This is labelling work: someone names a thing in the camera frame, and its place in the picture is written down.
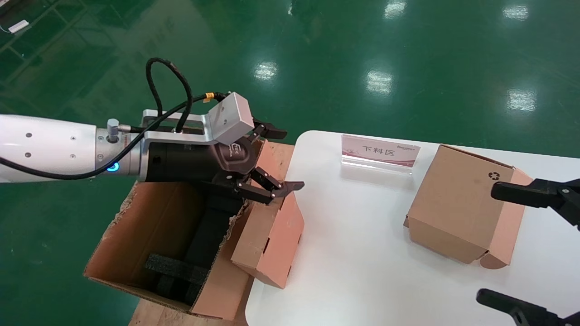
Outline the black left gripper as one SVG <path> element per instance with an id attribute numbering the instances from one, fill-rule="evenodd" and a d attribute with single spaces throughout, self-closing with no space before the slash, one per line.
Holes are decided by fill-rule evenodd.
<path id="1" fill-rule="evenodd" d="M 253 130 L 230 145 L 151 143 L 148 150 L 147 182 L 192 182 L 223 184 L 234 196 L 269 205 L 305 186 L 303 181 L 276 179 L 256 167 L 261 140 L 284 139 L 287 130 L 253 119 Z"/>

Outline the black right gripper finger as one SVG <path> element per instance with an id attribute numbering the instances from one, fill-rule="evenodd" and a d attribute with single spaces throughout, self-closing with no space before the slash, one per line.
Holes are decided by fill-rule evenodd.
<path id="1" fill-rule="evenodd" d="M 559 317 L 546 308 L 530 302 L 482 288 L 477 292 L 476 301 L 481 305 L 509 314 L 517 326 L 578 326 L 580 312 Z"/>
<path id="2" fill-rule="evenodd" d="M 570 225 L 580 229 L 580 180 L 555 182 L 534 179 L 528 185 L 496 182 L 491 197 L 534 208 L 551 208 Z"/>

